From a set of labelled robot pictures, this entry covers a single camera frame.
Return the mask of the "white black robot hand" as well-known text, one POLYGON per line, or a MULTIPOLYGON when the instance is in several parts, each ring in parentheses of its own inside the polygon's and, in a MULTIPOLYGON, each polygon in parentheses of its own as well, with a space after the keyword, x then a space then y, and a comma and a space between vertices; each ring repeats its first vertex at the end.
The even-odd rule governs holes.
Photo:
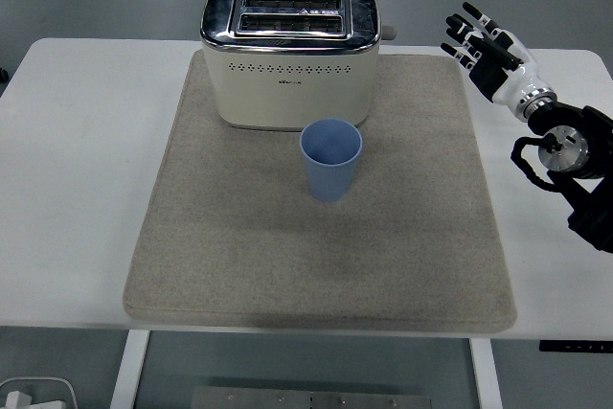
POLYGON ((469 18, 454 13, 445 19, 454 46, 442 50, 467 70, 468 78, 490 102, 505 105, 517 116, 535 91, 548 85, 538 77, 533 55, 510 31, 473 5, 463 3, 469 18))

